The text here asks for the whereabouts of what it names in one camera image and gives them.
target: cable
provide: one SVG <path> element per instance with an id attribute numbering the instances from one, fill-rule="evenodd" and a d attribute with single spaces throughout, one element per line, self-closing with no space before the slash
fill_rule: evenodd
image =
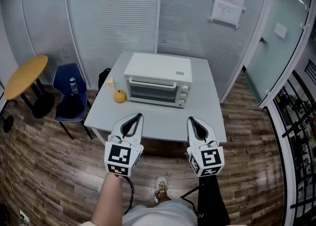
<path id="1" fill-rule="evenodd" d="M 188 196 L 190 193 L 195 192 L 195 191 L 198 190 L 198 189 L 199 189 L 199 186 L 193 188 L 192 190 L 188 191 L 186 194 L 180 196 L 181 199 L 183 199 L 183 200 L 189 202 L 189 203 L 192 205 L 193 210 L 194 210 L 194 213 L 196 214 L 196 216 L 198 216 L 198 212 L 197 212 L 197 210 L 196 210 L 196 207 L 195 207 L 194 203 L 193 203 L 191 200 L 187 200 L 185 197 Z"/>
<path id="2" fill-rule="evenodd" d="M 10 185 L 11 185 L 12 195 L 13 195 L 13 198 L 14 198 L 14 201 L 15 201 L 15 204 L 16 204 L 16 207 L 18 208 L 18 215 L 19 215 L 19 214 L 20 214 L 20 208 L 19 208 L 19 205 L 18 205 L 18 203 L 16 202 L 16 199 L 15 199 L 15 196 L 14 196 L 13 186 L 12 186 L 12 182 L 11 182 L 11 178 L 10 178 L 10 173 L 9 173 L 9 153 L 8 153 L 8 150 L 7 150 L 7 148 L 6 148 L 5 145 L 0 144 L 0 147 L 4 147 L 4 148 L 5 148 L 6 157 L 7 157 L 7 170 L 6 170 L 6 172 L 8 173 L 8 178 L 9 178 Z"/>
<path id="3" fill-rule="evenodd" d="M 134 198 L 134 192 L 135 192 L 135 190 L 134 190 L 134 185 L 133 185 L 132 181 L 129 179 L 129 177 L 124 176 L 124 178 L 127 180 L 127 182 L 128 182 L 129 185 L 130 185 L 130 188 L 131 188 L 131 194 L 130 194 L 130 200 L 129 200 L 129 207 L 128 207 L 128 209 L 127 209 L 127 210 L 125 211 L 125 213 L 124 213 L 124 215 L 126 215 L 127 212 L 130 210 L 130 208 L 132 207 L 132 203 L 133 203 L 133 198 Z"/>

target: shoe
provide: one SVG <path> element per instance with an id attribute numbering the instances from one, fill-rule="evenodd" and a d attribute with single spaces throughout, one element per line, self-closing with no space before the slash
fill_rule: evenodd
<path id="1" fill-rule="evenodd" d="M 156 180 L 156 192 L 155 192 L 155 202 L 158 203 L 158 195 L 161 192 L 167 192 L 168 190 L 168 182 L 165 177 L 159 177 Z"/>

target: door handle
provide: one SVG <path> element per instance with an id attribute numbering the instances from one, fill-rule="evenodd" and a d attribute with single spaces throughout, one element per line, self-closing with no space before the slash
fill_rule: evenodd
<path id="1" fill-rule="evenodd" d="M 262 42 L 263 44 L 267 43 L 267 41 L 264 39 L 264 38 L 260 38 L 260 41 L 259 42 Z"/>
<path id="2" fill-rule="evenodd" d="M 173 82 L 171 86 L 167 86 L 167 85 L 159 85 L 159 84 L 152 84 L 152 83 L 145 83 L 145 82 L 137 82 L 137 81 L 133 81 L 133 78 L 129 78 L 128 81 L 131 85 L 134 85 L 134 86 L 149 87 L 149 88 L 156 88 L 156 89 L 174 90 L 177 87 L 176 82 Z"/>

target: white table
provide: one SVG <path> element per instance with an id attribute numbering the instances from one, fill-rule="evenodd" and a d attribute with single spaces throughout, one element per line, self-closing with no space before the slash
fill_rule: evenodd
<path id="1" fill-rule="evenodd" d="M 114 77 L 116 90 L 128 92 L 123 73 L 133 53 L 124 51 L 108 75 L 108 78 Z M 219 142 L 226 142 L 222 112 L 208 63 L 204 59 L 190 59 L 193 86 L 185 108 L 132 101 L 119 104 L 113 100 L 114 90 L 104 83 L 84 125 L 92 128 L 105 144 L 107 138 L 99 131 L 111 132 L 115 122 L 119 119 L 130 114 L 142 113 L 144 116 L 143 137 L 188 141 L 187 119 L 193 116 L 208 123 L 214 129 Z"/>

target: black table base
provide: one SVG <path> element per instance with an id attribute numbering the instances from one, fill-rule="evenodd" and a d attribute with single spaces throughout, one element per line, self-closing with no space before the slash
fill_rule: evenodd
<path id="1" fill-rule="evenodd" d="M 5 133 L 8 133 L 11 130 L 12 125 L 13 125 L 13 116 L 10 115 L 6 119 L 5 118 L 2 118 L 2 119 L 4 120 L 3 131 Z"/>
<path id="2" fill-rule="evenodd" d="M 21 94 L 21 97 L 27 106 L 32 110 L 33 116 L 39 119 L 46 116 L 51 111 L 55 103 L 55 97 L 53 94 L 48 93 L 45 90 L 39 79 L 36 80 L 36 83 L 40 91 L 35 84 L 32 84 L 31 88 L 38 97 L 34 105 L 30 103 L 24 93 Z"/>
<path id="3" fill-rule="evenodd" d="M 7 102 L 4 104 L 4 106 L 0 112 L 1 119 L 3 120 L 3 131 L 5 133 L 8 133 L 11 130 L 12 125 L 13 125 L 13 116 L 12 115 L 8 116 L 6 119 L 2 116 L 2 114 L 5 110 L 5 108 L 8 106 L 8 104 L 9 104 L 9 101 L 7 100 Z"/>
<path id="4" fill-rule="evenodd" d="M 32 110 L 34 117 L 39 119 L 46 116 L 53 108 L 54 103 L 55 97 L 50 93 L 44 94 L 42 97 L 38 98 Z"/>

